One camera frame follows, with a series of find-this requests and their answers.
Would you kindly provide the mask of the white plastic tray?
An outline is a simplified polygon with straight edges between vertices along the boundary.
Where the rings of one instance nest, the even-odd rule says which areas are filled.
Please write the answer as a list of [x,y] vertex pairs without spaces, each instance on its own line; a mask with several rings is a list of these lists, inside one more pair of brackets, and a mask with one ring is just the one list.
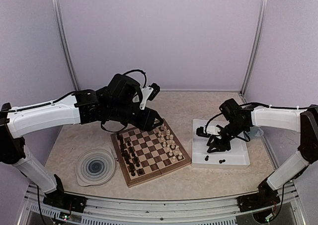
[[246,169],[250,160],[243,134],[227,141],[220,137],[221,129],[227,122],[192,120],[192,167],[213,169]]

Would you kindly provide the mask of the wooden chess board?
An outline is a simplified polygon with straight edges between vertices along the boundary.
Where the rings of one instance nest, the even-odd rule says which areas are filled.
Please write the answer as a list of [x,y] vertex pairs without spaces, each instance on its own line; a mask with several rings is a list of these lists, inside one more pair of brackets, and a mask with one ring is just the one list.
[[[155,163],[154,159],[152,158],[152,155],[150,154],[150,150],[148,146],[150,145],[151,139],[149,137],[149,132],[151,131],[142,131],[136,127],[132,127],[120,132],[117,132],[121,134],[123,137],[123,141],[126,146],[127,154],[130,155],[130,164],[133,164],[135,167],[135,176],[131,175],[131,170],[129,168],[130,164],[126,164],[124,155],[125,153],[121,153],[120,150],[120,141],[117,140],[116,134],[113,133],[111,135],[111,140],[113,143],[113,147],[118,159],[118,162],[120,164],[120,168],[122,170],[124,179],[126,181],[126,184],[129,188],[149,182],[151,180],[154,180],[156,178],[159,178],[161,176],[167,175],[169,173],[172,173],[176,170],[179,170],[183,167],[186,167],[191,164],[191,157],[188,155],[184,147],[182,146],[182,151],[186,153],[186,160],[177,162],[172,165],[163,166],[158,165]],[[136,167],[136,162],[133,160],[132,153],[129,152],[129,146],[127,146],[127,141],[131,142],[131,146],[135,152],[136,157],[138,158],[138,162],[140,163],[139,167]],[[143,174],[138,173],[138,169],[143,170]]]

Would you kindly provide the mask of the dark piece top back rank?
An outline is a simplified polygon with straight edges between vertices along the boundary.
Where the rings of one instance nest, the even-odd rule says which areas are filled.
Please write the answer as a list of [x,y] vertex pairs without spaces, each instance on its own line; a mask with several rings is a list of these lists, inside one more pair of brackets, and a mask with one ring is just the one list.
[[119,141],[120,141],[120,140],[123,140],[123,137],[122,137],[121,134],[119,134],[119,133],[116,134],[116,138],[117,138],[117,140],[119,140]]

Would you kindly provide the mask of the dark piece rank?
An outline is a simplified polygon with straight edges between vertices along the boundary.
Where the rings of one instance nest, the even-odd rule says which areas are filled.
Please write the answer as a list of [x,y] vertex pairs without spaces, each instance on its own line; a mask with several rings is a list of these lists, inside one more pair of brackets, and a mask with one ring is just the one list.
[[116,134],[116,138],[117,138],[117,140],[119,140],[119,141],[120,141],[120,140],[123,140],[123,137],[122,137],[121,134],[119,134],[119,133]]
[[130,165],[129,165],[129,168],[130,168],[130,170],[135,170],[135,167],[134,167],[133,164],[130,164]]

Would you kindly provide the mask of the dark chess piece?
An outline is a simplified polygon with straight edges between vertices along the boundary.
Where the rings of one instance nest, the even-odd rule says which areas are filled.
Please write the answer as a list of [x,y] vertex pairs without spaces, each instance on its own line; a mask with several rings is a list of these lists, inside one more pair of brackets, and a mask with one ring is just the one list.
[[126,146],[124,146],[124,145],[120,146],[120,150],[121,150],[121,153],[125,153],[125,154],[128,153],[127,150],[126,150]]

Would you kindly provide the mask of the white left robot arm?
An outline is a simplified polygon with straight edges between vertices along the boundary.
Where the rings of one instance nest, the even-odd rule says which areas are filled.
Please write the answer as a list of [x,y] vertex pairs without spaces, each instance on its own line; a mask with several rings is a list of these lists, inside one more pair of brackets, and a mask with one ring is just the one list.
[[17,168],[35,183],[58,207],[70,202],[60,178],[48,172],[31,153],[27,140],[34,136],[43,142],[45,131],[64,125],[118,122],[124,128],[133,125],[150,131],[163,123],[159,113],[146,106],[160,91],[156,83],[140,84],[129,73],[116,74],[109,85],[98,89],[72,91],[58,99],[28,106],[9,103],[0,111],[0,160]]

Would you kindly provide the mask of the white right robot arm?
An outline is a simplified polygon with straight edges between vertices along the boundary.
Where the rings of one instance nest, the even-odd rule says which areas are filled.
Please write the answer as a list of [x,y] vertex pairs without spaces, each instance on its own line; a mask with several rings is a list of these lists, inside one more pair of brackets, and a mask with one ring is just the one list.
[[254,203],[265,207],[273,200],[273,191],[300,176],[306,168],[318,159],[318,106],[307,107],[273,106],[260,102],[238,104],[233,98],[219,107],[227,124],[211,126],[210,121],[203,127],[208,137],[208,152],[230,150],[230,142],[251,128],[265,130],[266,138],[273,146],[287,143],[295,152],[269,175],[265,188],[254,196]]

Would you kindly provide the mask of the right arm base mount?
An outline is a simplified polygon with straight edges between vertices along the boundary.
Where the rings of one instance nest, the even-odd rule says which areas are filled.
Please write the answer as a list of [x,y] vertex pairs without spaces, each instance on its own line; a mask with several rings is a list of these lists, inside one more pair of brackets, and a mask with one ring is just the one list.
[[239,196],[237,198],[239,211],[243,213],[274,206],[274,208],[252,214],[254,220],[259,224],[270,224],[270,222],[274,221],[281,212],[284,199],[284,188],[285,185],[283,185],[282,198],[280,199],[277,190],[273,190],[268,185],[266,179],[263,180],[258,186],[258,192]]

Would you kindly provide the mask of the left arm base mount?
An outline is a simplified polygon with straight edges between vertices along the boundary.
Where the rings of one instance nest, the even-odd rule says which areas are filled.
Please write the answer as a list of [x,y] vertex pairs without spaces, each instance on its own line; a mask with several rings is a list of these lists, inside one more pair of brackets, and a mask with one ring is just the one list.
[[45,193],[43,203],[52,207],[68,210],[70,212],[83,213],[87,198],[84,196],[73,195],[64,191],[61,179],[54,174],[57,182],[56,190]]

